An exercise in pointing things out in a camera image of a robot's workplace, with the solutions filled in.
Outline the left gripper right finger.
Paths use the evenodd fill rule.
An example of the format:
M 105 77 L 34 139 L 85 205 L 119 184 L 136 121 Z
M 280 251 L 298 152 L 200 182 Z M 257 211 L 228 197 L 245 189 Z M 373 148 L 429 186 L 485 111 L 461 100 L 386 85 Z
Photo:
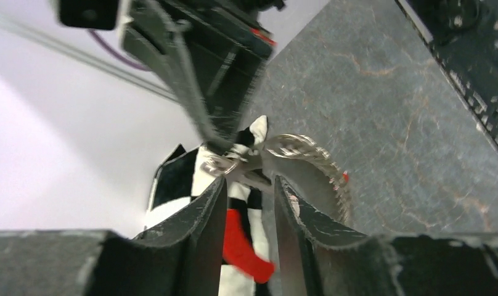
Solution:
M 389 238 L 333 220 L 281 176 L 274 193 L 284 295 L 404 295 L 402 266 Z

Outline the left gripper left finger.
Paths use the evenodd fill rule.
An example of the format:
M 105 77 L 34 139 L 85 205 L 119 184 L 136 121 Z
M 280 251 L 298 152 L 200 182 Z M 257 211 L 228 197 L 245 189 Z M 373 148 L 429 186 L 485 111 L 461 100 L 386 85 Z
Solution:
M 84 295 L 217 295 L 226 221 L 227 182 L 137 239 L 107 232 Z

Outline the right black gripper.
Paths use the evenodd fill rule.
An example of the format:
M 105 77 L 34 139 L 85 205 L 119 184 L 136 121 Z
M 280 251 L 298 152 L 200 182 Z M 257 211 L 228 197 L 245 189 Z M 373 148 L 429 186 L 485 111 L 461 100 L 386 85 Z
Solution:
M 131 1 L 122 47 L 174 93 L 207 148 L 232 147 L 275 43 L 258 14 L 277 1 Z

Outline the metal keyring with red handle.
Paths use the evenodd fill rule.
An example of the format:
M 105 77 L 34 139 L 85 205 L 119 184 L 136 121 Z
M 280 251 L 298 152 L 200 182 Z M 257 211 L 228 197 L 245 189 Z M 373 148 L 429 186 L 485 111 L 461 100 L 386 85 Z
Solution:
M 181 293 L 212 295 L 219 283 L 223 258 L 256 282 L 266 282 L 271 277 L 274 267 L 257 256 L 249 245 L 239 222 L 239 211 L 226 208 L 225 179 L 233 176 L 237 182 L 272 194 L 276 217 L 285 220 L 298 240 L 299 267 L 287 268 L 283 277 L 290 293 L 336 295 L 341 287 L 341 272 L 332 266 L 337 247 L 326 243 L 326 239 L 341 238 L 345 234 L 352 239 L 358 237 L 347 227 L 350 209 L 345 174 L 331 162 L 325 149 L 304 135 L 281 134 L 260 144 L 258 150 L 278 158 L 310 163 L 318 173 L 324 174 L 329 181 L 329 196 L 339 207 L 338 219 L 332 220 L 306 203 L 283 177 L 278 176 L 270 183 L 257 175 L 255 170 L 262 166 L 260 155 L 240 159 L 207 155 L 199 165 L 202 172 L 213 178 L 213 185 L 192 204 L 200 213 L 182 240 Z

